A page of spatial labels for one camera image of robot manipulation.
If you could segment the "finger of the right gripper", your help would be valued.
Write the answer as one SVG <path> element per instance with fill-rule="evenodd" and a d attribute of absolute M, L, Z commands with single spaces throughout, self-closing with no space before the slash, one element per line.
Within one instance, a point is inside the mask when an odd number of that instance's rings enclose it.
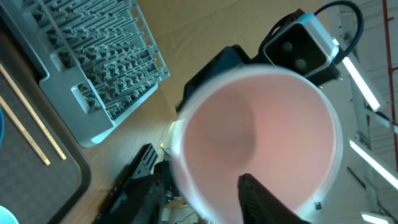
<path fill-rule="evenodd" d="M 152 144 L 141 147 L 125 166 L 94 224 L 160 224 L 162 211 L 174 198 L 174 181 L 169 161 L 157 162 Z"/>

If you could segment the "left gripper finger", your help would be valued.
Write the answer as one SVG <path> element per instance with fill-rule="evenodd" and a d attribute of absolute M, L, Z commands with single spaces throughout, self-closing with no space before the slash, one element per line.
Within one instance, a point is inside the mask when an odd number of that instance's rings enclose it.
<path fill-rule="evenodd" d="M 251 174 L 239 176 L 238 197 L 244 224 L 309 224 L 281 203 Z"/>

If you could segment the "white pink paper cup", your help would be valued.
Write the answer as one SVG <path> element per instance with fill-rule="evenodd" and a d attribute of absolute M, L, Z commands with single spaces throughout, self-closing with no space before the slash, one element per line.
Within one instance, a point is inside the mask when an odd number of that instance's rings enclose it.
<path fill-rule="evenodd" d="M 190 97 L 170 148 L 175 183 L 205 220 L 243 222 L 238 179 L 247 173 L 309 219 L 336 179 L 343 134 L 333 105 L 306 78 L 248 65 L 219 74 Z"/>

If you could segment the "large dark blue bowl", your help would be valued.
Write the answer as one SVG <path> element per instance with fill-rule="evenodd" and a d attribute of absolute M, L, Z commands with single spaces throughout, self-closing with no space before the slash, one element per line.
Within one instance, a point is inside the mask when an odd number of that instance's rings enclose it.
<path fill-rule="evenodd" d="M 2 111 L 2 108 L 0 108 L 0 145 L 2 144 L 2 140 L 4 138 L 4 132 L 5 132 L 5 121 L 4 121 L 4 113 Z"/>

